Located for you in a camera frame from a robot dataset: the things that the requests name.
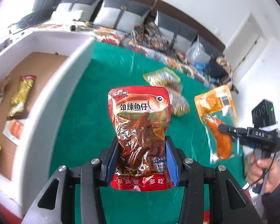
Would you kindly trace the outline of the red spicy fish bag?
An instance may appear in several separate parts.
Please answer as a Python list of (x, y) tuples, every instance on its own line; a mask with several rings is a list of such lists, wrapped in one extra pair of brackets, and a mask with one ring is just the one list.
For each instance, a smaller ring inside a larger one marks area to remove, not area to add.
[(111, 186), (117, 190), (169, 190), (165, 133), (171, 106), (166, 88), (124, 86), (108, 93), (111, 122), (119, 143), (119, 158)]

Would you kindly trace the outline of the green satin tablecloth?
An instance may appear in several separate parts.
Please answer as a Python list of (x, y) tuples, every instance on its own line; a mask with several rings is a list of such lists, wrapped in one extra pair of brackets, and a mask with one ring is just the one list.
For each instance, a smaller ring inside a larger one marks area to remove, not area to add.
[(215, 110), (200, 110), (197, 96), (208, 88), (183, 74), (181, 95), (190, 110), (173, 114), (165, 84), (144, 79), (164, 65), (130, 50), (96, 42), (91, 61), (65, 111), (55, 142), (50, 171), (82, 166), (117, 142), (119, 157), (111, 182), (100, 188), (107, 223), (177, 223), (183, 187), (168, 173), (165, 137), (202, 166), (224, 165), (243, 185), (237, 144), (216, 135), (217, 126), (235, 125), (234, 104), (215, 94)]

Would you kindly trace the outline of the orange chicken leg pouch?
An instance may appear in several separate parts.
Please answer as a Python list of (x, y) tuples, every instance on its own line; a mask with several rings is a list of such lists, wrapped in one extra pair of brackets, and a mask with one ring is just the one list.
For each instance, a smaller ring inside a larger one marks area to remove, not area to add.
[(241, 150), (236, 138), (218, 131), (221, 124), (238, 126), (236, 109), (228, 86), (222, 85), (197, 95), (194, 102), (206, 131), (210, 163), (238, 156)]

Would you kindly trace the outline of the grey pillow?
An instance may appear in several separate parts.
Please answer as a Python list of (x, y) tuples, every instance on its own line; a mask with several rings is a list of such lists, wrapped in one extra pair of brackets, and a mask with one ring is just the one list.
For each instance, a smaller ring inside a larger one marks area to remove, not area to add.
[(103, 0), (94, 24), (123, 32), (132, 32), (144, 23), (151, 6), (131, 0)]
[(76, 21), (90, 21), (101, 0), (61, 0), (52, 13), (50, 21), (65, 23)]
[(157, 11), (155, 24), (160, 34), (168, 41), (169, 48), (185, 54), (192, 45), (198, 31), (187, 24)]
[(212, 58), (217, 58), (217, 57), (224, 57), (225, 55), (223, 52), (221, 52), (218, 48), (210, 44), (207, 40), (205, 40), (203, 37), (198, 35), (199, 42), (203, 45), (203, 48), (205, 52), (210, 55)]

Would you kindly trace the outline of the brown balls snack bag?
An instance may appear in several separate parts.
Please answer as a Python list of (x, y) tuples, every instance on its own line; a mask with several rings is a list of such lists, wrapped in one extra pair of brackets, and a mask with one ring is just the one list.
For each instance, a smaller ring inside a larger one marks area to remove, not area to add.
[(183, 87), (179, 83), (169, 84), (165, 87), (169, 94), (171, 114), (183, 116), (190, 112), (188, 100), (181, 94)]

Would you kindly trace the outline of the white door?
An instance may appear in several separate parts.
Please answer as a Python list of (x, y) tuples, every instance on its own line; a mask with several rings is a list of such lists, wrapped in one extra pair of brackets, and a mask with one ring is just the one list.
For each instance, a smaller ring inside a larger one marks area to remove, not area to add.
[(225, 58), (234, 72), (247, 59), (259, 40), (263, 39), (265, 36), (259, 23), (252, 13), (247, 14), (224, 50)]

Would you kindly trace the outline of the black cushion bag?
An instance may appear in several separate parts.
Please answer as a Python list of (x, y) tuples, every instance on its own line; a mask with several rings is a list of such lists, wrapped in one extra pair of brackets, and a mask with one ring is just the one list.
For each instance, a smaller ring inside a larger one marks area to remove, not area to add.
[(215, 58), (210, 59), (206, 65), (206, 68), (204, 69), (204, 72), (213, 78), (221, 78), (227, 75), (225, 69), (217, 63)]

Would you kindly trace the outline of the white storage box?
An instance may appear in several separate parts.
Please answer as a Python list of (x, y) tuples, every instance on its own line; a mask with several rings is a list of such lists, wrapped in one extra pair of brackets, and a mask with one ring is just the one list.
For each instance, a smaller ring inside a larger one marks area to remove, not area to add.
[[(69, 100), (94, 51), (93, 36), (33, 31), (0, 53), (0, 83), (9, 82), (0, 106), (0, 209), (23, 218), (48, 180), (55, 139)], [(20, 138), (7, 136), (7, 114), (19, 78), (34, 75), (21, 119)]]

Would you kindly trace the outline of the clear plastic bag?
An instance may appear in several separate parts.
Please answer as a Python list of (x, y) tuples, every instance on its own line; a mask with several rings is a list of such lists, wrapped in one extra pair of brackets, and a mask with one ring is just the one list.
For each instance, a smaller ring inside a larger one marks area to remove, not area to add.
[(209, 55), (205, 52), (203, 45), (199, 41), (195, 41), (187, 50), (186, 59), (188, 64), (207, 63)]

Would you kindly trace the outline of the floral bed sheet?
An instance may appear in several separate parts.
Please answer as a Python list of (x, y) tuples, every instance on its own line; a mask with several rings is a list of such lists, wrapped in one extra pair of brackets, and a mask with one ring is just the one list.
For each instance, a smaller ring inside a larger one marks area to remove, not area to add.
[(218, 78), (213, 78), (206, 73), (200, 73), (193, 67), (193, 65), (188, 64), (185, 54), (176, 51), (175, 55), (166, 55), (143, 46), (122, 45), (122, 41), (125, 40), (130, 32), (98, 26), (91, 22), (75, 22), (70, 25), (44, 22), (36, 25), (35, 28), (56, 31), (70, 31), (71, 29), (74, 29), (76, 32), (85, 32), (94, 36), (99, 42), (122, 47), (135, 53), (142, 54), (149, 59), (159, 61), (171, 69), (177, 70), (192, 79), (200, 81), (209, 88), (214, 88), (220, 85), (220, 80)]

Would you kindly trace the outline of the sausage pack in box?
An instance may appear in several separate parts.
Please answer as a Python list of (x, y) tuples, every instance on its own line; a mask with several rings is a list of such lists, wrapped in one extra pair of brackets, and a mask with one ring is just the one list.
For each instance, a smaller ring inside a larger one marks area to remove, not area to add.
[(5, 123), (2, 133), (17, 146), (20, 144), (21, 132), (24, 129), (25, 119), (8, 120)]

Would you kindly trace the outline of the blue plastic bag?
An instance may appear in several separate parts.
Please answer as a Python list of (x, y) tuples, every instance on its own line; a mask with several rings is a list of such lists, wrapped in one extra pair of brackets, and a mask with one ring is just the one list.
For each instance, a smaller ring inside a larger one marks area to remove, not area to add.
[(205, 69), (207, 67), (206, 63), (196, 62), (196, 63), (193, 63), (192, 65), (200, 73), (205, 73)]

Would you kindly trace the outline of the gold snack bag in box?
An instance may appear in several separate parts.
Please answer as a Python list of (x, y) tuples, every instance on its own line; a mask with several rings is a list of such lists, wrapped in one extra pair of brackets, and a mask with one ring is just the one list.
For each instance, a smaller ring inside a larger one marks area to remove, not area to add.
[(35, 75), (25, 75), (20, 77), (18, 91), (11, 98), (9, 112), (7, 113), (8, 118), (23, 113), (30, 90), (34, 85), (36, 78), (37, 76)]

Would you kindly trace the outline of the yellow peanut snack bag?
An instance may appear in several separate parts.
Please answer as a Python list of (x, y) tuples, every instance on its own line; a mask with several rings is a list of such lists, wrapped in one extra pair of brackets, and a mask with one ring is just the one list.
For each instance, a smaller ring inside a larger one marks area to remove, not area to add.
[(156, 71), (146, 73), (143, 79), (150, 86), (166, 86), (168, 84), (180, 83), (180, 77), (171, 69), (164, 67)]

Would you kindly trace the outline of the grey pillow far right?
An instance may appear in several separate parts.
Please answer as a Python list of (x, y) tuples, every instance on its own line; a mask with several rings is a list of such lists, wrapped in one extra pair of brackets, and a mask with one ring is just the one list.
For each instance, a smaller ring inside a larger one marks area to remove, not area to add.
[(212, 58), (217, 58), (217, 57), (224, 57), (225, 55), (223, 52), (221, 52), (218, 48), (210, 44), (207, 40), (205, 40), (203, 37), (198, 35), (199, 42), (203, 45), (203, 48), (205, 52), (210, 55)]

